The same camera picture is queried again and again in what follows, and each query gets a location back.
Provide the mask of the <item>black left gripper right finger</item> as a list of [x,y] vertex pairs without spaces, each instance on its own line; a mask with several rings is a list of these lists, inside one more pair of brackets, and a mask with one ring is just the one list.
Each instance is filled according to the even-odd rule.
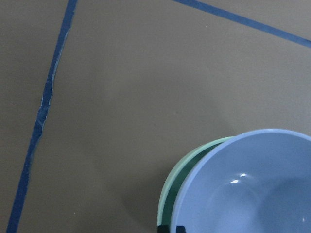
[[186,233],[185,226],[176,226],[176,233]]

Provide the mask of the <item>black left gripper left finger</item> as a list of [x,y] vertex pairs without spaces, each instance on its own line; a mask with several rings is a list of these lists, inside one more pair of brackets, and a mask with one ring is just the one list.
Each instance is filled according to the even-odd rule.
[[157,233],[169,233],[169,225],[157,226]]

